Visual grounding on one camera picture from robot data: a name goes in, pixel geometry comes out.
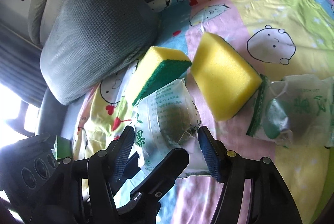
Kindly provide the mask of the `clear green tea bag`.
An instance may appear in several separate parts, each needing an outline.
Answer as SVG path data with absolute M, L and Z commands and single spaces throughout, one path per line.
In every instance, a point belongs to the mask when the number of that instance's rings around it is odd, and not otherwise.
M 314 74 L 270 81 L 262 76 L 246 134 L 292 146 L 333 147 L 333 78 Z
M 139 101 L 132 125 L 138 164 L 146 175 L 176 148 L 189 154 L 189 164 L 180 178 L 210 174 L 197 139 L 201 117 L 184 79 L 176 79 Z

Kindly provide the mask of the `yellow green sponge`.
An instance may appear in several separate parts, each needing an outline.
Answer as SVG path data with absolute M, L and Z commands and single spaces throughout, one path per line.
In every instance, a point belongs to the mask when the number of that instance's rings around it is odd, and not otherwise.
M 190 71 L 217 122 L 235 116 L 262 83 L 231 45 L 209 32 L 200 40 Z
M 191 60 L 178 49 L 150 47 L 129 82 L 128 102 L 138 101 L 178 79 L 191 66 Z

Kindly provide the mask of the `green white cardboard box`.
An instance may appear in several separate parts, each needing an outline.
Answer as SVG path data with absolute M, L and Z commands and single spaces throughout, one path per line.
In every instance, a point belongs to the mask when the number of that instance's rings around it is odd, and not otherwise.
M 54 142 L 53 154 L 56 159 L 72 158 L 71 141 L 57 135 Z

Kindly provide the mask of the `grey textured pillow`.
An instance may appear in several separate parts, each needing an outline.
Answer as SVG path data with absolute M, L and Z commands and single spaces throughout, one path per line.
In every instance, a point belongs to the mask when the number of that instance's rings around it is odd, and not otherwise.
M 145 0 L 66 0 L 42 50 L 42 75 L 68 105 L 144 54 L 157 31 Z

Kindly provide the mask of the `colourful cartoon bedsheet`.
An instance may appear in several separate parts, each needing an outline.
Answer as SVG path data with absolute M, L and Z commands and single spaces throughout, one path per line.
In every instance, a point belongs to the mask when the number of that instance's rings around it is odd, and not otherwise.
M 197 130 L 245 158 L 271 158 L 303 223 L 333 191 L 333 0 L 154 0 L 157 42 L 85 97 L 74 159 L 135 128 L 140 172 L 173 148 L 190 162 L 161 200 L 158 223 L 209 223 L 221 184 L 209 176 Z

